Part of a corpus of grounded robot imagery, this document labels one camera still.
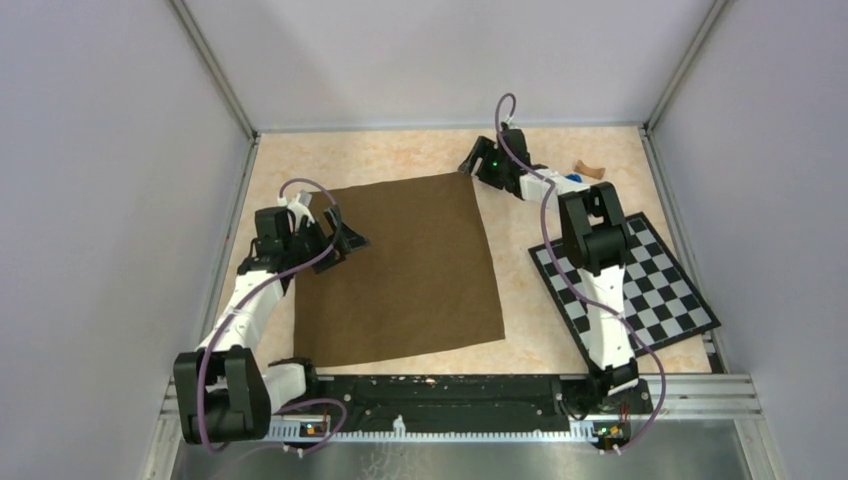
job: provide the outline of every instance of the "brown cloth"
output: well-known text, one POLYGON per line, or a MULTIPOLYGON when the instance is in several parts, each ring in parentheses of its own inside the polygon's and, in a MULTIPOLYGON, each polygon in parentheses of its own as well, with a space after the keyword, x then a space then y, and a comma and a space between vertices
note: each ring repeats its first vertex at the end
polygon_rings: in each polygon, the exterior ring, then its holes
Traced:
MULTIPOLYGON (((371 245, 295 280, 294 354, 330 367, 504 338, 492 255, 471 177, 449 173, 333 190, 371 245)), ((312 197, 310 210, 329 201, 312 197)))

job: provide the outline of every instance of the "marble countertop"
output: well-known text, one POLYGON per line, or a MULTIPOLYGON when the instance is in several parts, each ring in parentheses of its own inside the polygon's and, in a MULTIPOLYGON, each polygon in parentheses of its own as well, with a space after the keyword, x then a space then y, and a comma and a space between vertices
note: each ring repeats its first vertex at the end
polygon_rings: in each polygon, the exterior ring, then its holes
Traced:
MULTIPOLYGON (((625 214, 645 212, 673 248, 656 187, 636 127, 527 128, 534 163, 570 173, 578 159, 606 167, 604 180, 618 191, 625 214)), ((250 178, 238 232, 233 239, 224 290, 223 311, 233 290, 235 270, 255 235, 253 212, 276 205, 280 185, 306 177, 327 188, 422 177, 456 171, 484 130, 412 130, 266 134, 262 136, 250 178)), ((319 369, 320 373, 473 374, 585 373, 586 364, 556 310, 527 249, 542 242, 538 204, 475 182, 480 215, 492 252, 504 315, 506 338, 446 352, 360 365, 319 369)), ((551 237, 559 238, 559 221, 549 213, 551 237)), ((293 351, 294 289, 268 321, 256 352, 257 362, 288 358, 293 351)), ((700 336, 658 351, 669 373, 710 371, 700 336)), ((650 357, 639 359, 643 373, 654 373, 650 357)))

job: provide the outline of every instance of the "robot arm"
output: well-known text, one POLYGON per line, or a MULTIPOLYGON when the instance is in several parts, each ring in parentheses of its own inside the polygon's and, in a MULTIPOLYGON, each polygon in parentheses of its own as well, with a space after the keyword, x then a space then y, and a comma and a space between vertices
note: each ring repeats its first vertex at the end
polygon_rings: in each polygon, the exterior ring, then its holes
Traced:
MULTIPOLYGON (((555 186, 556 202, 547 208, 558 211, 565 256, 578 269, 585 295, 617 312, 624 311, 624 265, 631 245, 621 204, 610 183, 587 185, 565 178, 544 165, 534 165, 524 134, 502 124, 503 141, 522 163, 540 174, 529 174, 508 156, 503 145, 486 137, 477 142, 459 171, 474 174, 484 183, 506 190, 522 200, 541 203, 555 186), (592 225, 589 217, 602 218, 592 225)), ((588 305, 590 378, 600 399, 635 387, 639 381, 636 359, 627 329, 606 310, 588 305)))
POLYGON ((272 413, 306 393, 314 375, 308 361, 275 362, 262 375, 253 357, 268 318, 292 279, 292 276, 279 280, 275 277, 315 258, 332 242, 333 253, 313 266, 318 273, 368 245, 367 239, 341 222, 337 207, 324 212, 333 229, 333 235, 325 236, 309 211, 310 198, 308 193, 301 192, 292 202, 281 198, 279 206, 256 212, 256 238, 251 242, 251 252, 238 268, 227 308, 216 321, 213 333, 195 351, 177 356, 174 384, 186 442, 200 443, 196 403, 200 360, 214 332, 230 315, 233 319, 215 344, 206 378, 202 379, 207 390, 204 410, 210 441, 261 439, 268 433, 272 413), (267 285, 236 309, 261 284, 267 285))

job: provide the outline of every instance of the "checkerboard pattern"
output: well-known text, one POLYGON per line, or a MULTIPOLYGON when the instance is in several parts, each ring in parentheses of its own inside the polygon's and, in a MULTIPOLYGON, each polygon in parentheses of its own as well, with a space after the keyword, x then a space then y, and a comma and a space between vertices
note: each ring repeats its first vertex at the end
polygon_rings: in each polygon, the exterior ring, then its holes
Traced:
MULTIPOLYGON (((677 260, 657 235, 643 213, 627 217, 634 246, 624 272, 624 308, 627 321, 652 350, 698 335, 720 325, 709 306, 695 289, 677 260)), ((577 270, 562 258, 561 241, 553 243, 554 254, 566 276, 581 292, 583 283, 577 270)), ((580 352, 588 360, 591 331, 586 308, 557 275, 545 246, 530 249, 530 256, 548 287, 565 324, 574 336, 580 352)), ((636 356, 646 352, 631 338, 636 356)))

